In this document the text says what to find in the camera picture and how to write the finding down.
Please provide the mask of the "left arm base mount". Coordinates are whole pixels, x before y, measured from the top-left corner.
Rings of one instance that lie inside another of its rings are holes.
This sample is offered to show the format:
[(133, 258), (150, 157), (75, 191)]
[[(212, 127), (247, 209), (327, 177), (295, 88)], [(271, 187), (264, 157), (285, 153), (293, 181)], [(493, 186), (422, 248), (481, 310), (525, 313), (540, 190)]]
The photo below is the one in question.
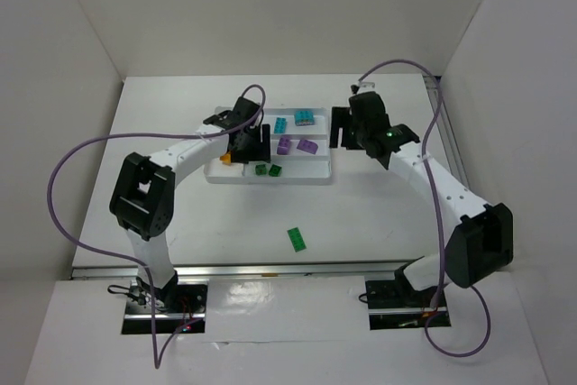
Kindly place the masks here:
[(179, 327), (182, 334), (203, 334), (206, 330), (206, 282), (178, 284), (174, 295), (167, 302), (155, 301), (135, 281), (129, 285), (111, 284), (106, 288), (110, 295), (125, 299), (122, 335), (149, 335), (151, 311), (155, 311), (156, 330), (159, 335), (170, 335)]

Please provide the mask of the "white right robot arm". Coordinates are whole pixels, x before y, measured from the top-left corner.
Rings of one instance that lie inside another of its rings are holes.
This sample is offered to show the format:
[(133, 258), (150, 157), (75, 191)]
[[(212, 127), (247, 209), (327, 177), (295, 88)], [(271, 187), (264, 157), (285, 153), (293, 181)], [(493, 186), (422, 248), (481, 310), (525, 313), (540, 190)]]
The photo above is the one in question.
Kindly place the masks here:
[(433, 205), (443, 236), (441, 248), (398, 270), (398, 280), (410, 289), (423, 291), (439, 283), (467, 289), (512, 262), (510, 209), (472, 193), (423, 151), (420, 138), (408, 126), (391, 124), (376, 92), (351, 96), (347, 107), (333, 108), (329, 146), (365, 151)]

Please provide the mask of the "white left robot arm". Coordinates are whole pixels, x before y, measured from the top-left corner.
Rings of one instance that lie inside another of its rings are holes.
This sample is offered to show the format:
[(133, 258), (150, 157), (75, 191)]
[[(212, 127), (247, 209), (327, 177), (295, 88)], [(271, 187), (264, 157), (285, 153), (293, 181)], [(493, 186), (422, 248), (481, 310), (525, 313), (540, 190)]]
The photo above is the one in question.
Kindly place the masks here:
[(233, 162), (270, 156), (270, 127), (260, 125), (261, 106), (240, 96), (230, 110), (211, 115), (193, 139), (151, 155), (125, 157), (109, 209), (130, 240), (138, 265), (137, 284), (159, 307), (177, 297), (178, 274), (169, 258), (166, 231), (174, 215), (181, 181), (226, 154)]

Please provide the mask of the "green lego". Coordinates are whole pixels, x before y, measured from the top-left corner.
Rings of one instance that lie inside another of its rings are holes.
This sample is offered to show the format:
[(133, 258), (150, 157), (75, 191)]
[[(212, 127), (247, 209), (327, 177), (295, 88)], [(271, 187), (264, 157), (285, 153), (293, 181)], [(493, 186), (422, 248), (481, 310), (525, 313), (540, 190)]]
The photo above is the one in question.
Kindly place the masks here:
[(270, 165), (270, 168), (269, 168), (269, 171), (268, 171), (268, 175), (269, 175), (270, 177), (273, 177), (273, 178), (280, 177), (280, 176), (281, 176), (281, 173), (282, 173), (282, 167), (281, 167), (281, 166), (276, 165), (276, 164), (271, 164), (271, 165)]

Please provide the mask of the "small green lego brick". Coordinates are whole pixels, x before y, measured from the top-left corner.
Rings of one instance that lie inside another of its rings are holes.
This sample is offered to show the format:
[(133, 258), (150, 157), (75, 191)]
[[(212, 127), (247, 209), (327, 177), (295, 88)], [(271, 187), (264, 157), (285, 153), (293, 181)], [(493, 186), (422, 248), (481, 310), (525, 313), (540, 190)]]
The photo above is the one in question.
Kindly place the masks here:
[(264, 163), (256, 164), (254, 166), (254, 173), (256, 176), (266, 176), (268, 174), (267, 165)]

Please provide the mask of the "purple rounded lego brick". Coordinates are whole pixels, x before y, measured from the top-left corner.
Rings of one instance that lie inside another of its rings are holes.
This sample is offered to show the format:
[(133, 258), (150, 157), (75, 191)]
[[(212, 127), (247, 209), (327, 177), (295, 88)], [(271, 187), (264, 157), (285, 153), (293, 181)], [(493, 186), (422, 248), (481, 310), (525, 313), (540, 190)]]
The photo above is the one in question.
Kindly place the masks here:
[(277, 145), (278, 155), (289, 155), (292, 146), (292, 141), (287, 135), (281, 135)]

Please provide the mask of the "teal round lego brick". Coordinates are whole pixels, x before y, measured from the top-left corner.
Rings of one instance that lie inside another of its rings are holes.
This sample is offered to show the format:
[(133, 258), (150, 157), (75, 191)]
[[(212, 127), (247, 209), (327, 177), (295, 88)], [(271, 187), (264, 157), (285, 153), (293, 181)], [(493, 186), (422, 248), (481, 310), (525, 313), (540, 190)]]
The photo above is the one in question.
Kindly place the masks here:
[(314, 125), (315, 115), (311, 110), (297, 110), (294, 113), (295, 126), (309, 126)]

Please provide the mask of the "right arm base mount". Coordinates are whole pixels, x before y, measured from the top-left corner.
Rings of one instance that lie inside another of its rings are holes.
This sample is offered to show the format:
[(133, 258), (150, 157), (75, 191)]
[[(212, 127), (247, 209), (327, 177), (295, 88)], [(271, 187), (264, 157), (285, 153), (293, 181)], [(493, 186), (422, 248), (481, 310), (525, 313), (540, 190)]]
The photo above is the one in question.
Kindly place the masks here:
[(428, 320), (432, 327), (450, 327), (445, 296), (441, 296), (437, 308), (431, 308), (437, 286), (412, 289), (403, 273), (406, 267), (395, 270), (390, 279), (365, 281), (365, 291), (357, 298), (368, 308), (370, 330), (424, 328)]

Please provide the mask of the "yellow lego brick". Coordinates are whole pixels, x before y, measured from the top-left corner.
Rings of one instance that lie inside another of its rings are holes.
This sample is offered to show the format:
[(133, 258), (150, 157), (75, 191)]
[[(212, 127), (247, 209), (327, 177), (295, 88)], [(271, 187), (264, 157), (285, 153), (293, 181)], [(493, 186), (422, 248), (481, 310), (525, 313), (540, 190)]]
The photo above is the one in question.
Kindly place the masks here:
[(225, 164), (231, 164), (232, 163), (232, 157), (230, 153), (226, 153), (225, 155), (220, 157), (220, 161), (225, 163)]

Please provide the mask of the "green lego plate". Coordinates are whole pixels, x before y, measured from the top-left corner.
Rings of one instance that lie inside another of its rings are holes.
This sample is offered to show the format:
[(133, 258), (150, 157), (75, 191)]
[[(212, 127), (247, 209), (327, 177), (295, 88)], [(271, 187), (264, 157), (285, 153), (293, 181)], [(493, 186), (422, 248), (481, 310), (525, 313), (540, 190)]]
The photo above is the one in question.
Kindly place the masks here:
[(289, 238), (291, 245), (293, 247), (293, 250), (295, 252), (302, 252), (307, 248), (306, 242), (305, 242), (303, 235), (300, 232), (298, 227), (288, 229), (287, 233), (288, 233), (288, 238)]

